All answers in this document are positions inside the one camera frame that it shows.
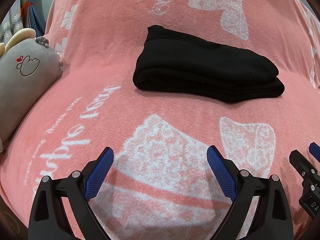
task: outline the metal screw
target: metal screw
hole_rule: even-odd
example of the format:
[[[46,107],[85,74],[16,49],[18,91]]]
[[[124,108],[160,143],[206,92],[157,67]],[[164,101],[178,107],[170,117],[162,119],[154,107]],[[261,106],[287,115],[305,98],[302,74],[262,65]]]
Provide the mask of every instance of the metal screw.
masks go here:
[[[80,176],[80,171],[74,171],[73,173],[72,173],[72,177],[74,177],[74,178],[77,178],[77,177],[79,177]]]
[[[249,171],[246,171],[246,170],[242,170],[240,171],[240,174],[244,177],[248,177],[249,176]]]
[[[278,181],[279,180],[279,177],[277,175],[272,175],[271,178],[274,180],[274,181]]]
[[[44,176],[43,178],[42,178],[42,182],[47,182],[49,180],[49,176]]]

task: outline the gray plush toy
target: gray plush toy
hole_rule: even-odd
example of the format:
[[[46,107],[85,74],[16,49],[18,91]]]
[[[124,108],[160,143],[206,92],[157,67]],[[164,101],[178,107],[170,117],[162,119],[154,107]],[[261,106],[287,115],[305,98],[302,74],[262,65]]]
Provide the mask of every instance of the gray plush toy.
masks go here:
[[[33,29],[0,44],[0,152],[23,117],[62,74],[62,57]]]

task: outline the black folded garment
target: black folded garment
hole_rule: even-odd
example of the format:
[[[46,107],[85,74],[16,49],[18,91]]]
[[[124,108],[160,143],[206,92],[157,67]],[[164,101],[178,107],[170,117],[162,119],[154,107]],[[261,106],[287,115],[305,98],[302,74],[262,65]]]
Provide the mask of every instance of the black folded garment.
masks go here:
[[[153,25],[133,83],[142,90],[182,92],[224,102],[275,98],[284,92],[266,57]]]

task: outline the blue textured pad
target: blue textured pad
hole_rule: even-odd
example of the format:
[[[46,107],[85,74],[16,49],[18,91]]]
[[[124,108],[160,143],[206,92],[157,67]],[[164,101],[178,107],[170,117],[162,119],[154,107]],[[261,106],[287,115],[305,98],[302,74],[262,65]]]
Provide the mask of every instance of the blue textured pad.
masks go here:
[[[232,202],[235,201],[238,196],[236,182],[213,147],[209,147],[207,150],[207,160],[224,195],[229,197]]]
[[[320,147],[316,143],[313,142],[310,144],[309,152],[318,162],[320,162]]]
[[[84,198],[86,201],[97,196],[100,187],[113,164],[113,150],[109,148],[100,159],[85,184]]]

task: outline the pink fleece fabric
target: pink fleece fabric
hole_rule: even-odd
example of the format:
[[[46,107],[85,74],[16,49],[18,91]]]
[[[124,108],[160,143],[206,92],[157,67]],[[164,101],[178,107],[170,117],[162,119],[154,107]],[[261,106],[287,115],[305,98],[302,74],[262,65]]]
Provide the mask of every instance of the pink fleece fabric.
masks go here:
[[[285,92],[225,104],[138,90],[132,75],[154,24],[266,56]],[[320,24],[299,0],[54,0],[46,37],[64,72],[0,169],[1,195],[26,225],[43,176],[66,177],[110,146],[114,164],[90,205],[112,239],[209,239],[231,204],[207,163],[210,145],[254,176],[277,174],[295,235],[307,225],[289,154],[298,149],[319,168],[308,146],[320,143]]]

